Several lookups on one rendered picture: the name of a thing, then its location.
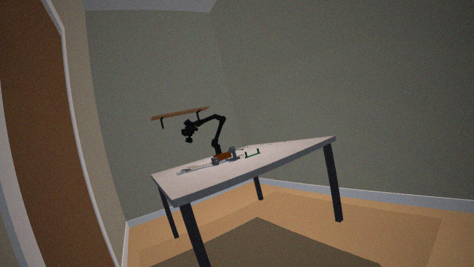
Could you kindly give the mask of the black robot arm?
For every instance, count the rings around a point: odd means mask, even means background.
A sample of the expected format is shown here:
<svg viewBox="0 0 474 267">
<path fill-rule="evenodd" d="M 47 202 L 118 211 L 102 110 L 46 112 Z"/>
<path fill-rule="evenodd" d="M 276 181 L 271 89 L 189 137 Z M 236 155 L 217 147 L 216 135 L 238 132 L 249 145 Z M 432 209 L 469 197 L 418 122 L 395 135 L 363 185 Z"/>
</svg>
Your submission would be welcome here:
<svg viewBox="0 0 474 267">
<path fill-rule="evenodd" d="M 195 131 L 198 131 L 197 127 L 200 127 L 203 123 L 205 123 L 207 121 L 210 121 L 211 119 L 219 120 L 219 126 L 218 126 L 218 129 L 217 129 L 215 138 L 212 139 L 211 146 L 215 149 L 216 155 L 223 154 L 221 152 L 220 145 L 218 144 L 218 138 L 219 138 L 222 126 L 223 126 L 224 122 L 226 121 L 225 116 L 213 114 L 213 115 L 208 116 L 204 119 L 199 119 L 199 120 L 196 120 L 196 121 L 193 121 L 193 122 L 191 122 L 189 119 L 187 119 L 184 122 L 184 124 L 186 125 L 186 127 L 190 127 L 189 128 L 190 132 L 194 133 Z M 184 135 L 184 136 L 188 135 L 188 128 L 187 129 L 182 129 L 182 135 Z"/>
</svg>

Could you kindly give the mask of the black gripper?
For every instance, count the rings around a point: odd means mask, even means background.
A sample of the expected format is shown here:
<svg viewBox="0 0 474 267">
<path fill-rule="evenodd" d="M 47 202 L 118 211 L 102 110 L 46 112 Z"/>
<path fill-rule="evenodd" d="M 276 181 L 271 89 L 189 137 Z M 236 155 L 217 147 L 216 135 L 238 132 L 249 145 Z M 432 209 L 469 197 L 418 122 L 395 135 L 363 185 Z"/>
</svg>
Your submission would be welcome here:
<svg viewBox="0 0 474 267">
<path fill-rule="evenodd" d="M 187 143 L 192 143 L 193 141 L 192 141 L 191 136 L 192 136 L 192 134 L 194 134 L 194 133 L 190 132 L 190 130 L 189 130 L 190 127 L 185 127 L 185 129 L 187 129 L 187 128 L 188 128 L 188 135 L 186 135 L 186 136 L 188 136 L 188 138 L 186 138 L 186 142 L 187 142 Z M 185 137 L 186 137 L 186 136 L 185 136 Z"/>
</svg>

